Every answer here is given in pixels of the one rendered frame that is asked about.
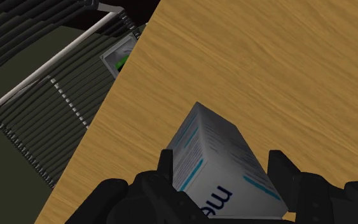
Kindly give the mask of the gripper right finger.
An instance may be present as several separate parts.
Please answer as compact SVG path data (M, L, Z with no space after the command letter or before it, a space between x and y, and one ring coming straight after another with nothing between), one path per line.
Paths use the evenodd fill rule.
M300 171L280 150L268 154L267 175L295 213L295 224L358 224L358 181L343 188L319 174Z

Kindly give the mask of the grey box with green item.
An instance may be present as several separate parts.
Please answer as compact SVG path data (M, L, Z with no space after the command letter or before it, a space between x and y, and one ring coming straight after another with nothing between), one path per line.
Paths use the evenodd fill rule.
M134 49L136 42L137 38L130 32L125 37L114 43L111 48L100 56L101 61L115 79L117 79L120 70Z

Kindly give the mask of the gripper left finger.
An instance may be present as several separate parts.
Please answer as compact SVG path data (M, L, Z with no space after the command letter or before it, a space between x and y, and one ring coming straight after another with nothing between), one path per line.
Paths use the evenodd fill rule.
M164 149L157 169L138 173L132 184L101 181L64 224L210 224L172 179L173 152Z

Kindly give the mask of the white box with teal stripes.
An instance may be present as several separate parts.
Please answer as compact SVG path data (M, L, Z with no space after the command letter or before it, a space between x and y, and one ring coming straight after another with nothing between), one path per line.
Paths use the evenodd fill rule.
M227 119L196 102L168 144L172 185L209 218L276 218L288 208Z

